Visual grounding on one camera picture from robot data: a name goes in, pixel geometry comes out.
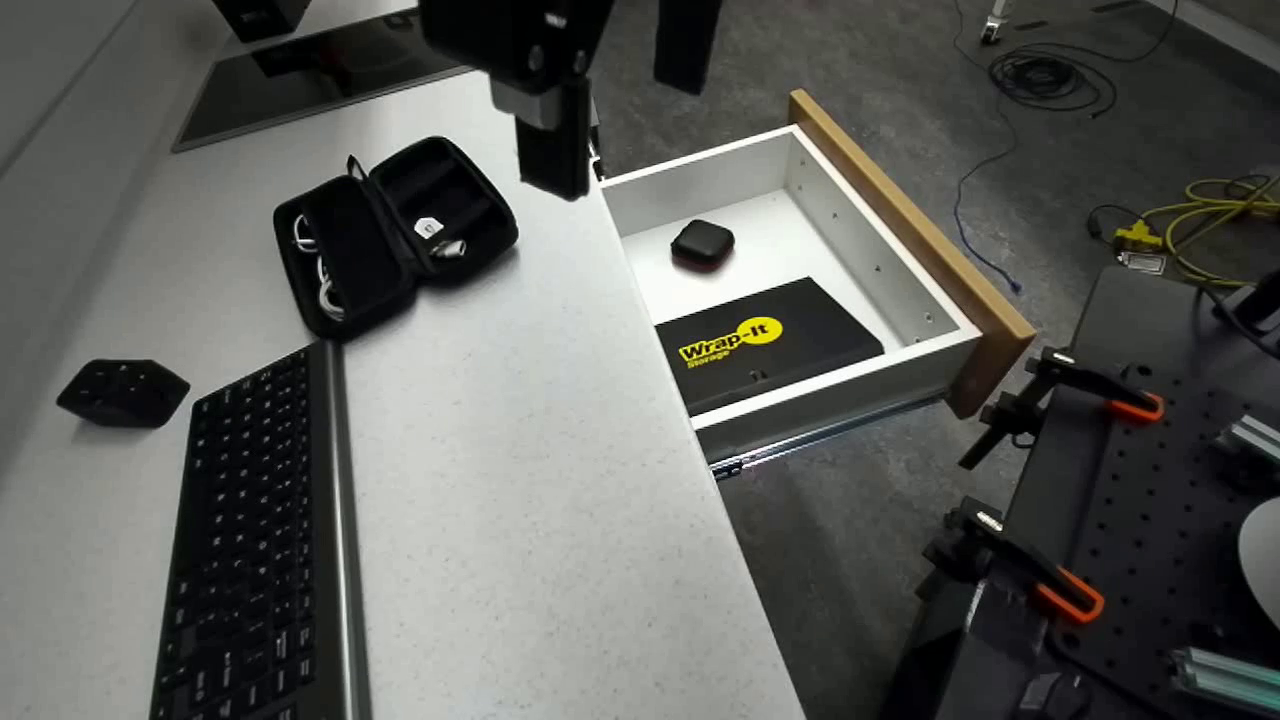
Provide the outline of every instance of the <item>gray carpet floor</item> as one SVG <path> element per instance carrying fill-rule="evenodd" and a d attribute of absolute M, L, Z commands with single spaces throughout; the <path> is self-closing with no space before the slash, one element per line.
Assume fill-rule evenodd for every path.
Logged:
<path fill-rule="evenodd" d="M 1280 77 L 1190 27 L 1116 81 L 1108 116 L 1042 116 L 1003 104 L 976 47 L 982 0 L 723 0 L 713 86 L 700 99 L 650 86 L 656 0 L 618 0 L 596 60 L 609 174 L 645 169 L 785 124 L 809 88 L 953 236 L 964 185 L 971 244 L 1018 280 L 1016 305 L 1042 344 L 1067 344 L 1093 275 L 1112 259 L 1088 239 L 1094 206 L 1162 206 L 1183 180 L 1280 163 Z M 1162 37 L 1147 10 L 1093 17 L 1078 0 L 1031 0 L 1018 43 L 1088 43 L 1141 56 Z M 979 437 L 947 410 L 898 411 L 822 450 L 723 483 L 757 588 L 809 716 L 871 716 L 917 622 L 917 583 L 940 517 L 960 497 L 1007 505 L 1022 452 L 979 471 L 957 458 Z"/>

